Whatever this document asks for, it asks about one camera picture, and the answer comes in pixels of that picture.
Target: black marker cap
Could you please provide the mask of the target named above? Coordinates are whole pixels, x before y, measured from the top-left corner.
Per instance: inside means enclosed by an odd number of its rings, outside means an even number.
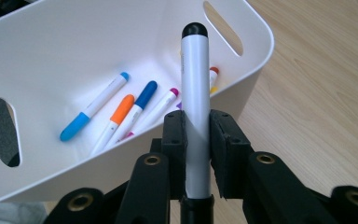
[[[208,31],[205,26],[198,22],[191,22],[188,24],[182,32],[182,38],[188,35],[205,35],[208,37]]]

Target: handle cutout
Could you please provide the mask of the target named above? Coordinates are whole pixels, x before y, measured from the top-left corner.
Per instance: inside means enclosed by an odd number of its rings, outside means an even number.
[[[13,108],[0,98],[0,160],[8,167],[20,165],[19,142]]]
[[[209,3],[208,1],[204,1],[203,7],[206,17],[208,18],[214,29],[217,31],[217,33],[222,36],[222,38],[226,41],[228,46],[234,51],[236,55],[242,56],[243,45],[238,35],[228,25],[225,19],[220,16],[216,9],[214,9],[211,3]]]

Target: wooden table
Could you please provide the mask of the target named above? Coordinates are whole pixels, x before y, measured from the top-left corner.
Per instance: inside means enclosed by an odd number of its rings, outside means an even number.
[[[254,150],[281,157],[308,188],[358,187],[358,1],[248,1],[275,35],[238,123]],[[215,197],[215,223],[246,223]],[[172,223],[179,223],[172,202]]]

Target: marker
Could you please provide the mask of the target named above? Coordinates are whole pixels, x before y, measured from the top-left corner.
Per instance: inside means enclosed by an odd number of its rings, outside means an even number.
[[[125,136],[127,136],[130,131],[132,125],[136,122],[136,120],[141,115],[142,111],[144,111],[147,103],[152,98],[153,94],[157,89],[157,82],[150,81],[145,86],[144,90],[141,92],[141,95],[135,101],[135,104],[132,106],[130,112],[127,114],[126,118],[121,122],[120,126],[118,126],[116,132],[113,134],[112,138],[105,146],[105,150],[110,149],[117,142],[121,141]]]
[[[179,91],[176,88],[170,89],[162,98],[152,106],[153,110],[142,120],[139,126],[136,126],[133,131],[131,131],[128,136],[139,133],[141,130],[144,130],[153,125],[159,118],[161,118],[168,107],[178,96]]]
[[[219,69],[217,67],[211,67],[209,69],[209,87],[210,87],[210,94],[217,91],[217,87],[215,87],[214,83],[217,79],[217,75],[219,74]],[[176,107],[182,109],[182,102],[179,103]]]
[[[182,109],[186,114],[188,199],[211,197],[208,42],[208,32],[200,23],[190,23],[182,32]]]
[[[112,117],[110,117],[109,123],[103,130],[103,134],[101,134],[101,137],[98,139],[97,144],[91,152],[91,155],[95,155],[97,152],[104,149],[107,142],[109,142],[109,140],[112,138],[113,134],[117,130],[118,126],[129,113],[134,101],[135,99],[131,94],[128,94],[123,98],[120,105],[117,107],[115,113],[112,115]]]
[[[129,75],[125,72],[115,79],[95,98],[87,108],[80,112],[79,115],[62,131],[61,141],[68,141],[75,136],[94,116],[115,93],[124,86],[129,80]]]

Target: white bin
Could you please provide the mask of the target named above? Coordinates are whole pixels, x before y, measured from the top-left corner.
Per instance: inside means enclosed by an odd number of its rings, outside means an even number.
[[[209,4],[243,53],[207,18]],[[124,95],[138,96],[152,79],[158,90],[151,105],[171,87],[181,90],[181,33],[192,21],[207,27],[210,62],[220,69],[211,108],[236,119],[274,45],[246,1],[46,0],[0,19],[0,98],[13,107],[21,155],[14,168],[0,160],[0,202],[57,200],[82,187],[107,192],[128,180],[152,138],[161,137],[162,119],[101,155],[90,157],[90,149]],[[61,142],[62,129],[123,71],[129,83],[80,134]]]

